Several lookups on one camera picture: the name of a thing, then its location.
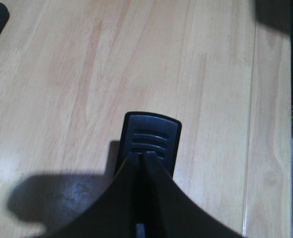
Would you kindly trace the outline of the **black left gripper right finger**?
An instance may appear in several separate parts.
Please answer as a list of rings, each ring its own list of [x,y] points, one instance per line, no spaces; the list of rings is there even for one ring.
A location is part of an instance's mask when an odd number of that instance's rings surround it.
[[[239,238],[198,207],[173,181],[154,152],[143,154],[148,238]]]

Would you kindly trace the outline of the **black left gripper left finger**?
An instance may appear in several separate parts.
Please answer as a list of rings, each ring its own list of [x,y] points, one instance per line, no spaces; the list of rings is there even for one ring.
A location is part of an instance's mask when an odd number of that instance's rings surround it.
[[[50,238],[134,238],[139,155],[130,153],[107,190],[81,216]]]

